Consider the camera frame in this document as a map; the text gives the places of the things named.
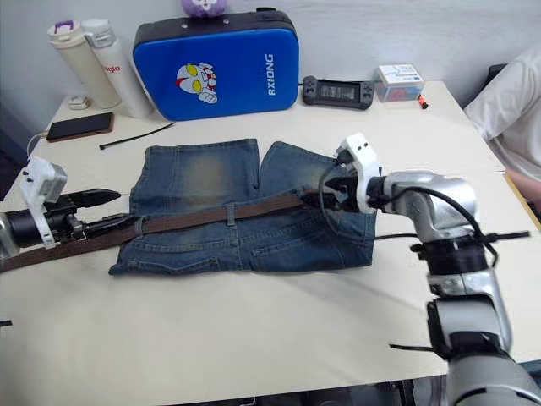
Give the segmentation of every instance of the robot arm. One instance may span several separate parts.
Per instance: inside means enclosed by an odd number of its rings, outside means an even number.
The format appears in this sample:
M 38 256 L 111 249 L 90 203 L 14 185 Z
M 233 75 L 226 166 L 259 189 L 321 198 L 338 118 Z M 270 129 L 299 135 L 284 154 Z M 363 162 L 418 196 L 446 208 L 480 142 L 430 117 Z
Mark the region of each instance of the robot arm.
M 33 156 L 23 169 L 21 194 L 28 209 L 0 213 L 0 261 L 21 248 L 43 244 L 46 249 L 77 239 L 97 237 L 134 220 L 119 214 L 97 222 L 80 221 L 82 207 L 102 205 L 120 197 L 109 189 L 91 189 L 61 195 L 68 177 L 62 167 Z
M 427 304 L 429 335 L 433 350 L 449 362 L 449 404 L 541 404 L 535 382 L 508 356 L 511 326 L 494 269 L 484 257 L 486 237 L 474 221 L 473 189 L 462 179 L 426 171 L 380 176 L 362 134 L 348 137 L 339 156 L 344 151 L 358 176 L 358 209 L 413 221 L 421 244 L 412 251 L 427 261 L 430 291 L 437 296 Z

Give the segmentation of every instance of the small box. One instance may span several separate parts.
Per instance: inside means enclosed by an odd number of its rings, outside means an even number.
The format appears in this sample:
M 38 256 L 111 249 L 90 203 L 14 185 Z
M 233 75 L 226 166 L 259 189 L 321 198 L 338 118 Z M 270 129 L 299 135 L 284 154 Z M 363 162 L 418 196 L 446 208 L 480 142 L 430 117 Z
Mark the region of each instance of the small box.
M 417 100 L 424 80 L 413 65 L 380 65 L 375 79 L 375 92 L 380 102 Z

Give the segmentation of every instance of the belt loop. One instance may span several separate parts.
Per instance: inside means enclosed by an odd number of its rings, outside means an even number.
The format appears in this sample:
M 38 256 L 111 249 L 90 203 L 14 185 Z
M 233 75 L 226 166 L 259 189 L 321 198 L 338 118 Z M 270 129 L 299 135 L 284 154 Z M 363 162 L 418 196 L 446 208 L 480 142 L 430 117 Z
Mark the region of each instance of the belt loop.
M 235 204 L 234 203 L 230 203 L 227 205 L 227 225 L 228 226 L 235 225 Z
M 134 224 L 135 232 L 137 233 L 137 239 L 143 237 L 143 222 L 146 220 L 146 216 L 141 216 Z

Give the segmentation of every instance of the purple plush toy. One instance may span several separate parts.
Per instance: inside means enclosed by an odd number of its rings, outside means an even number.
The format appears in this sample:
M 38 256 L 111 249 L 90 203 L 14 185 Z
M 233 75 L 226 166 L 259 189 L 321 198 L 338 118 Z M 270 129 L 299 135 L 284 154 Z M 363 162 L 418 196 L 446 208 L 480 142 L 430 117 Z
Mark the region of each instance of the purple plush toy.
M 182 0 L 182 5 L 190 17 L 216 17 L 226 9 L 227 0 Z

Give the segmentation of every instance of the belt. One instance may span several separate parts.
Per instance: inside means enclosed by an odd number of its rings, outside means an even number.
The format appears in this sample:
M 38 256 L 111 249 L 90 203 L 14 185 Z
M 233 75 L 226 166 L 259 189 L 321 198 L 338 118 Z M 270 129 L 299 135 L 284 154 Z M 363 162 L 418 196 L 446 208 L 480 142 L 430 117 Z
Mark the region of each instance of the belt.
M 298 198 L 297 195 L 272 197 L 253 205 L 236 206 L 235 218 L 242 219 L 263 216 L 264 214 L 269 214 L 273 211 L 291 209 L 301 205 L 303 205 L 303 201 Z M 135 223 L 126 228 L 114 230 L 93 239 L 71 241 L 60 244 L 50 250 L 39 248 L 24 252 L 12 258 L 0 261 L 0 273 L 11 271 L 12 269 L 20 268 L 22 266 L 30 266 L 46 261 L 58 260 L 60 258 L 68 258 L 86 252 L 104 250 L 105 248 L 127 243 L 129 240 L 145 234 L 180 230 L 226 220 L 226 207 L 176 216 L 147 219 L 144 220 L 142 224 Z

